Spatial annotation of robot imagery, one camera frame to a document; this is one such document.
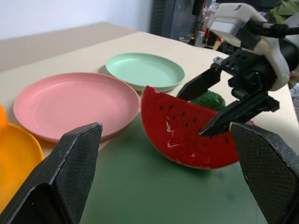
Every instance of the robotic arm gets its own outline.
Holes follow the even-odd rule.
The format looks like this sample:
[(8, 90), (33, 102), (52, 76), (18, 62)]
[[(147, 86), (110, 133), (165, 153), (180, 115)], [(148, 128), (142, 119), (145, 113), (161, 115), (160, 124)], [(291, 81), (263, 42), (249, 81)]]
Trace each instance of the robotic arm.
[(299, 36), (293, 35), (299, 29), (268, 23), (248, 4), (221, 4), (210, 30), (241, 49), (226, 59), (215, 58), (210, 69), (188, 82), (177, 97), (188, 101), (199, 97), (220, 81), (224, 70), (232, 75), (228, 85), (238, 100), (219, 111), (202, 136), (227, 132), (232, 121), (245, 123), (263, 111), (278, 110), (279, 102), (268, 91), (285, 86), (290, 72), (299, 69)]

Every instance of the table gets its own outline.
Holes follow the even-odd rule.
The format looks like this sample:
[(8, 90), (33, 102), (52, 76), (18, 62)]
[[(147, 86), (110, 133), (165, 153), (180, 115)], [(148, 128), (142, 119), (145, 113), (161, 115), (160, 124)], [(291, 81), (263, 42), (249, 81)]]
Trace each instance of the table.
[[(7, 111), (8, 121), (15, 124), (18, 122), (13, 114), (13, 103), (23, 88), (37, 80), (58, 73), (87, 71), (108, 74), (105, 63), (115, 54), (144, 52), (163, 56), (178, 63), (184, 69), (186, 76), (183, 83), (170, 92), (173, 96), (177, 94), (184, 83), (208, 69), (215, 57), (227, 57), (220, 52), (196, 48), (179, 41), (107, 23), (3, 41), (0, 42), (0, 49), (3, 49), (0, 52), (2, 54), (0, 57), (0, 103)], [(211, 88), (221, 94), (227, 104), (235, 100), (231, 96), (231, 90), (227, 84), (229, 78), (230, 75), (223, 72), (221, 82)], [(297, 143), (299, 126), (287, 86), (277, 92), (271, 92), (270, 95), (280, 102), (281, 109), (275, 113), (263, 112), (253, 121), (260, 127), (279, 134), (299, 153), (299, 144)], [(195, 223), (198, 220), (196, 217), (198, 211), (194, 209), (195, 207), (200, 211), (202, 223), (238, 224), (244, 217), (248, 224), (255, 221), (257, 224), (266, 223), (242, 177), (238, 164), (211, 172), (187, 169), (162, 156), (159, 157), (140, 129), (141, 122), (140, 116), (138, 116), (122, 134), (100, 144), (102, 151), (98, 158), (96, 177), (90, 193), (92, 196), (86, 203), (86, 210), (101, 216), (101, 220), (106, 220), (105, 223), (111, 219), (115, 223), (123, 223), (124, 218), (134, 222), (140, 219), (136, 223), (155, 223), (156, 219), (152, 216), (152, 212), (159, 215), (164, 206), (168, 209), (166, 212), (169, 212), (169, 215), (163, 216), (166, 221), (164, 223), (168, 223), (168, 221), (171, 223), (174, 221)], [(138, 133), (137, 137), (132, 138), (130, 132)], [(55, 144), (41, 139), (38, 141), (42, 146), (44, 156), (49, 155)], [(142, 155), (138, 155), (140, 153), (138, 150), (132, 150), (132, 145), (140, 147), (144, 144), (146, 144), (144, 146), (146, 150)], [(151, 159), (146, 163), (138, 162), (138, 159), (131, 161), (134, 156), (143, 156), (143, 159), (146, 158), (146, 160), (151, 157)], [(125, 168), (111, 167), (111, 161), (116, 163), (124, 161)], [(105, 173), (107, 167), (110, 167), (111, 170)], [(144, 172), (148, 171), (151, 172), (148, 179), (141, 184), (140, 181), (136, 181), (136, 178), (141, 180)], [(155, 190), (160, 188), (164, 188), (164, 191)], [(132, 190), (137, 190), (137, 193), (132, 194)], [(206, 191), (213, 193), (213, 200), (209, 194), (202, 193)], [(173, 198), (172, 192), (181, 192), (183, 195)], [(104, 201), (97, 200), (94, 196), (100, 197)], [(132, 197), (134, 197), (132, 207), (126, 206), (127, 203), (122, 208), (118, 207), (119, 203), (127, 202)], [(164, 197), (172, 201), (164, 201), (165, 203), (160, 203), (155, 207), (155, 197)], [(179, 206), (176, 205), (177, 200), (181, 203)], [(199, 203), (202, 200), (208, 202), (209, 206)], [(138, 217), (134, 215), (135, 217), (132, 218), (130, 208), (139, 209), (144, 214), (138, 214)], [(85, 212), (82, 223), (93, 223), (90, 222), (90, 219), (92, 219), (90, 214)]]
[[(86, 32), (89, 30), (89, 35), (83, 36), (82, 29)], [(99, 36), (98, 42), (92, 34)], [(13, 44), (21, 49), (19, 54), (16, 48), (5, 48), (5, 46), (12, 47)], [(108, 74), (105, 68), (106, 61), (119, 53), (150, 53), (178, 63), (186, 76), (183, 83), (170, 92), (174, 96), (184, 83), (208, 69), (215, 57), (227, 57), (217, 51), (196, 48), (179, 41), (107, 23), (4, 41), (0, 42), (0, 48), (4, 49), (1, 53), (6, 55), (1, 57), (0, 62), (0, 65), (3, 65), (2, 70), (6, 69), (0, 73), (0, 102), (7, 111), (8, 121), (14, 124), (18, 124), (13, 114), (14, 99), (27, 85), (65, 72), (86, 71)], [(227, 84), (229, 78), (230, 75), (223, 72), (221, 81), (211, 88), (221, 94), (227, 104), (235, 100)], [(281, 109), (274, 113), (263, 112), (253, 121), (260, 127), (279, 134), (294, 151), (299, 153), (297, 140), (299, 126), (287, 86), (276, 92), (270, 92), (270, 95), (280, 102)], [(55, 144), (38, 140), (44, 156), (47, 156)], [(101, 143), (100, 149), (106, 144), (107, 142)]]

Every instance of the watermelon slice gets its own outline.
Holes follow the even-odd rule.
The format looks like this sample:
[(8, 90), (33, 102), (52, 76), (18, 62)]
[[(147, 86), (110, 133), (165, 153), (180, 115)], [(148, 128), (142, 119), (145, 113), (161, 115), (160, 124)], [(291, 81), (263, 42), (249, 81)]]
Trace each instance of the watermelon slice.
[(230, 132), (202, 137), (216, 111), (190, 104), (147, 86), (141, 118), (151, 143), (168, 159), (194, 168), (220, 168), (239, 161)]

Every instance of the mint green plate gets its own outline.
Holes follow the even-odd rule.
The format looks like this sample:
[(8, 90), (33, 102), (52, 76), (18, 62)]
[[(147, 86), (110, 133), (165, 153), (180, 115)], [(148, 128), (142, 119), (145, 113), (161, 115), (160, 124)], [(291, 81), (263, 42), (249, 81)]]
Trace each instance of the mint green plate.
[(184, 79), (184, 70), (166, 58), (144, 54), (127, 53), (116, 55), (108, 60), (106, 68), (110, 74), (143, 91), (149, 85), (161, 91), (169, 91)]
[(81, 224), (266, 224), (239, 163), (198, 170), (171, 162), (140, 116), (98, 156)]

